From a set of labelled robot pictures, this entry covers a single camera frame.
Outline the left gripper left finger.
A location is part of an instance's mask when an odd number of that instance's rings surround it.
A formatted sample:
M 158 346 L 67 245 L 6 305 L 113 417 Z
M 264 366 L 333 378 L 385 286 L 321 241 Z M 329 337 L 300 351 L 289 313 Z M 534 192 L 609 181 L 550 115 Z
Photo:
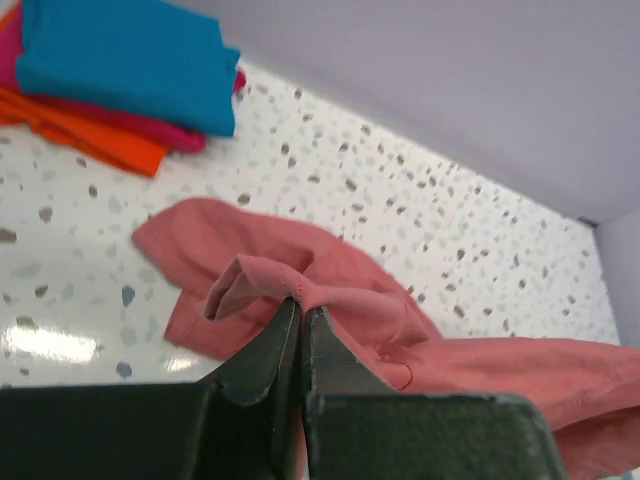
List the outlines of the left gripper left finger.
M 5 479 L 297 479 L 301 311 L 200 380 L 1 393 Z

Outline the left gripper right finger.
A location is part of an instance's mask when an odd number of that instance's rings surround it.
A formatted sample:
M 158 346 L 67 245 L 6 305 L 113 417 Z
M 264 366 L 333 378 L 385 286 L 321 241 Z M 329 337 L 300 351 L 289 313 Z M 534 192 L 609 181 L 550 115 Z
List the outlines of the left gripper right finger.
M 305 317 L 302 380 L 313 479 L 567 476 L 531 402 L 503 393 L 398 393 L 344 344 L 324 307 Z

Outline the salmon pink t-shirt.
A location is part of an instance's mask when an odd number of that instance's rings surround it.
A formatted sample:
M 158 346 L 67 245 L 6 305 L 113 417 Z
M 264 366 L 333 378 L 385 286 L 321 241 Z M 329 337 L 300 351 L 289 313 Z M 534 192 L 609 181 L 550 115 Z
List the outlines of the salmon pink t-shirt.
M 405 393 L 504 391 L 530 399 L 573 479 L 639 465 L 639 353 L 554 338 L 447 339 L 405 288 L 363 251 L 316 226 L 211 198 L 147 220 L 135 247 L 181 293 L 165 337 L 226 360 L 259 335 L 283 299 L 326 307 L 338 337 Z

